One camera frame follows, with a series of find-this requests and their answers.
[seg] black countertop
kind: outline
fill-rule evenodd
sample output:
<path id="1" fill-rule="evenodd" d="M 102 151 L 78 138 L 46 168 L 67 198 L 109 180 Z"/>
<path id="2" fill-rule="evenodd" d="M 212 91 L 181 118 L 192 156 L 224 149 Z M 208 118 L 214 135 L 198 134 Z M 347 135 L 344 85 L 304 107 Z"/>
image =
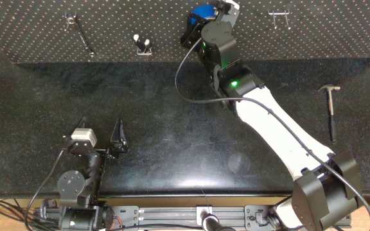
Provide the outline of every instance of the black countertop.
<path id="1" fill-rule="evenodd" d="M 276 101 L 311 136 L 330 146 L 326 83 L 333 93 L 338 144 L 360 164 L 370 194 L 370 60 L 248 62 Z M 68 134 L 88 118 L 99 145 L 121 117 L 130 151 L 107 161 L 102 196 L 289 194 L 292 179 L 262 138 L 219 104 L 181 101 L 178 63 L 11 64 L 0 53 L 0 197 L 30 197 Z M 202 64 L 186 63 L 179 84 L 192 98 L 212 98 Z M 64 156 L 40 196 L 56 196 L 58 177 L 80 169 Z"/>

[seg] claw hammer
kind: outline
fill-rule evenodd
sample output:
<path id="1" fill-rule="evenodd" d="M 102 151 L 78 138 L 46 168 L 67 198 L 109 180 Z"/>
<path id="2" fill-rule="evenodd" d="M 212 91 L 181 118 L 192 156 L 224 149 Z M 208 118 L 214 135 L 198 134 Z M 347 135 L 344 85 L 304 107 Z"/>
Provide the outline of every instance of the claw hammer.
<path id="1" fill-rule="evenodd" d="M 332 103 L 332 90 L 340 90 L 339 86 L 334 86 L 332 84 L 327 84 L 322 86 L 318 91 L 326 89 L 329 96 L 329 111 L 330 111 L 330 128 L 331 128 L 331 142 L 335 144 L 337 141 L 337 131 L 335 127 L 335 122 L 333 120 L 333 103 Z"/>

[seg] wooden surface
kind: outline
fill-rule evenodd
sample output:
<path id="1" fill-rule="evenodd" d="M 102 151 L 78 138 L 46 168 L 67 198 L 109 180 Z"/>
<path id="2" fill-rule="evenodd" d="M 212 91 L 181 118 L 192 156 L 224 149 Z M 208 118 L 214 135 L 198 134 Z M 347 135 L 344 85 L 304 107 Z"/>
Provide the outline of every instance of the wooden surface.
<path id="1" fill-rule="evenodd" d="M 153 199 L 148 198 L 144 201 L 142 201 L 142 199 L 144 199 L 144 198 L 135 198 L 135 199 L 128 200 L 128 202 L 133 202 L 133 201 L 136 200 L 138 202 L 138 204 L 135 204 L 135 205 L 143 206 L 143 204 L 147 204 L 148 206 L 157 206 L 157 202 L 149 202 L 149 201 L 153 201 Z M 228 198 L 228 200 L 236 200 L 236 199 L 237 198 Z M 217 199 L 208 198 L 208 201 L 209 201 L 210 204 L 221 204 L 221 206 L 225 206 L 224 205 L 225 202 L 224 201 L 221 202 L 221 200 L 218 200 L 218 198 Z M 26 202 L 27 202 L 27 200 L 20 200 L 19 201 L 21 206 L 25 206 Z M 175 204 L 175 206 L 182 205 L 182 202 L 181 202 L 181 200 L 179 200 L 178 203 L 174 203 L 174 204 Z M 367 231 L 367 230 L 369 230 L 370 220 L 369 220 L 369 216 L 366 212 L 366 209 L 364 207 L 362 207 L 362 208 L 358 209 L 357 211 L 354 211 L 354 213 L 352 213 L 352 227 L 353 227 L 352 229 L 346 229 L 346 230 L 351 230 L 351 231 Z M 0 230 L 22 231 L 22 230 L 26 230 L 26 229 L 25 229 L 23 223 L 13 221 L 11 219 L 8 219 L 8 218 L 0 215 Z"/>

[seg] perforated metal panel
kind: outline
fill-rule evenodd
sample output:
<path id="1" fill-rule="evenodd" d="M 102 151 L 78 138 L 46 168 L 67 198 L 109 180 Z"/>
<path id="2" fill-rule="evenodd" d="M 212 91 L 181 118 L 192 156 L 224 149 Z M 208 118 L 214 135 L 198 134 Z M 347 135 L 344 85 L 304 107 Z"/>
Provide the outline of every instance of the perforated metal panel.
<path id="1" fill-rule="evenodd" d="M 206 0 L 0 1 L 0 49 L 12 62 L 143 62 L 135 33 L 154 43 L 151 62 L 176 62 L 187 14 Z M 370 57 L 370 0 L 239 2 L 233 35 L 246 60 Z M 276 16 L 268 10 L 290 12 Z M 65 12 L 77 13 L 92 49 L 89 57 L 75 29 L 64 31 Z M 193 55 L 190 60 L 197 60 Z"/>

